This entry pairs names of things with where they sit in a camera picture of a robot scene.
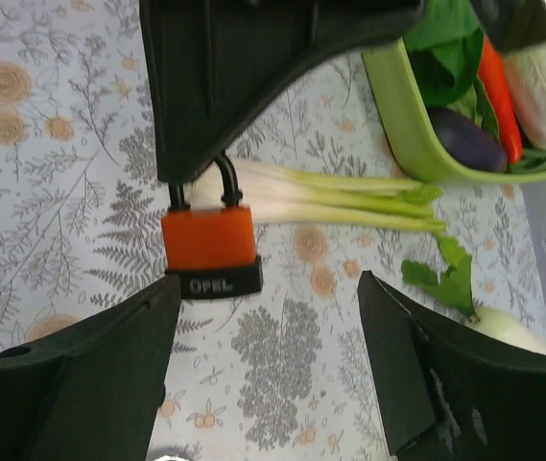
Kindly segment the green plastic basket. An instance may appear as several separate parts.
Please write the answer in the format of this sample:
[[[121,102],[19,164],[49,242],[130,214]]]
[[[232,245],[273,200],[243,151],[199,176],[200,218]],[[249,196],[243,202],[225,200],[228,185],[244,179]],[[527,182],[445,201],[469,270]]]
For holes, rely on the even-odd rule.
[[[362,57],[392,153],[407,175],[444,184],[546,181],[546,168],[526,174],[488,173],[466,168],[449,156],[430,123],[402,41],[371,48]]]

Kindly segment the orange carrot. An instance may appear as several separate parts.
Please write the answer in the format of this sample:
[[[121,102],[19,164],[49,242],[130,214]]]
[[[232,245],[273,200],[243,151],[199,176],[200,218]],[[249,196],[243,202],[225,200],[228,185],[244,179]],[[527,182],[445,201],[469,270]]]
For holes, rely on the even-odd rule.
[[[487,36],[484,36],[478,78],[493,109],[498,124],[499,139],[507,153],[508,162],[516,164],[523,155],[522,137],[516,122],[502,60]]]

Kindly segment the green bok choy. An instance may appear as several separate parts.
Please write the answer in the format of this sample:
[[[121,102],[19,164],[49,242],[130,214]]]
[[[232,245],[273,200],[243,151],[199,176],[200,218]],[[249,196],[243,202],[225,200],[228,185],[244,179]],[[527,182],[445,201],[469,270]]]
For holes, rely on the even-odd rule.
[[[424,106],[458,112],[498,139],[498,122],[478,78],[484,38],[467,1],[438,0],[427,3],[403,42]]]

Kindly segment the white radish with leaves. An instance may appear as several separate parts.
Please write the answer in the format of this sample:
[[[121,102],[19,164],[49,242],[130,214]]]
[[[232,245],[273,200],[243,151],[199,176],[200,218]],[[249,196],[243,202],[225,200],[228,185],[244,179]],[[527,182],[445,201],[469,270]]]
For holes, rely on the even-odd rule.
[[[403,280],[461,313],[466,327],[519,349],[546,355],[545,341],[517,318],[473,299],[472,255],[458,239],[441,233],[436,233],[435,239],[446,269],[438,273],[425,262],[405,259],[401,264]]]

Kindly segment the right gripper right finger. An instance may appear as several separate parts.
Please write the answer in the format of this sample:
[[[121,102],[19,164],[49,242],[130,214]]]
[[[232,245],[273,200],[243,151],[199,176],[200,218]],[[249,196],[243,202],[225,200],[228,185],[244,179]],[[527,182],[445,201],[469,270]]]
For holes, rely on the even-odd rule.
[[[390,455],[546,461],[546,355],[464,327],[371,272],[358,299]]]

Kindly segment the celery stalk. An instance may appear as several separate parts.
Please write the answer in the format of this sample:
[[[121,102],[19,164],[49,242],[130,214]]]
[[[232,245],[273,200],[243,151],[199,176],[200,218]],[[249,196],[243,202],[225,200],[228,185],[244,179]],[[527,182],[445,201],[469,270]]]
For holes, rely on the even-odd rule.
[[[324,175],[274,164],[233,162],[241,204],[255,224],[339,224],[440,232],[433,202],[442,190],[410,179]]]

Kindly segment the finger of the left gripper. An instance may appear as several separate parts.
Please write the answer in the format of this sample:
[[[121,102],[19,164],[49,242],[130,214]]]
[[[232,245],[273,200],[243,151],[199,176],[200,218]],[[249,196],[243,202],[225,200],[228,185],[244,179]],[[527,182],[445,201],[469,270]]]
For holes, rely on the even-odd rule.
[[[139,12],[157,177],[190,182],[294,81],[345,52],[397,41],[425,4],[148,0]]]

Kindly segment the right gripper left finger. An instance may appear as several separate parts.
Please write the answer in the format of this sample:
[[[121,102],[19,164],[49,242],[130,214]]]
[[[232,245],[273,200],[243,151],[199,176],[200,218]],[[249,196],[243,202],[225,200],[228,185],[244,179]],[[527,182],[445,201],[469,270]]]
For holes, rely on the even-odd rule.
[[[143,460],[180,304],[166,276],[114,307],[0,352],[0,460]]]

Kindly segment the orange padlock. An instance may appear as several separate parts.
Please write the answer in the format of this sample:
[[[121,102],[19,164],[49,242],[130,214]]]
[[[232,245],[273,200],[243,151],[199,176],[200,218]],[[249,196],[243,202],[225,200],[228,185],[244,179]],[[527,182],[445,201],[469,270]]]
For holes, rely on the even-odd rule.
[[[263,287],[262,259],[257,253],[251,211],[232,161],[215,159],[223,186],[222,207],[193,209],[183,186],[169,186],[170,206],[161,219],[168,275],[180,283],[188,301],[240,298]]]

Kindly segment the purple eggplant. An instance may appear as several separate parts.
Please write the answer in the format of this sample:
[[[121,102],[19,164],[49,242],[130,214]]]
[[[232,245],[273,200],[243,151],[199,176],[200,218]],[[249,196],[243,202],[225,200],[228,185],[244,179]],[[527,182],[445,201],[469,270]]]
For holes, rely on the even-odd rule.
[[[448,108],[428,108],[433,130],[445,151],[461,165],[488,173],[503,173],[507,154],[487,132]]]

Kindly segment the floral table mat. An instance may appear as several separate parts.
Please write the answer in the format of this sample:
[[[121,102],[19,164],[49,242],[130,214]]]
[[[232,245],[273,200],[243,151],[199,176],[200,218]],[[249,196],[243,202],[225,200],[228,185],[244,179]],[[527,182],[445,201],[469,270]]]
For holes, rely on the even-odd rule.
[[[0,352],[163,272],[133,1],[0,1]],[[196,460],[385,460],[357,284],[400,286],[428,234],[263,225],[263,292],[187,303],[151,446]]]

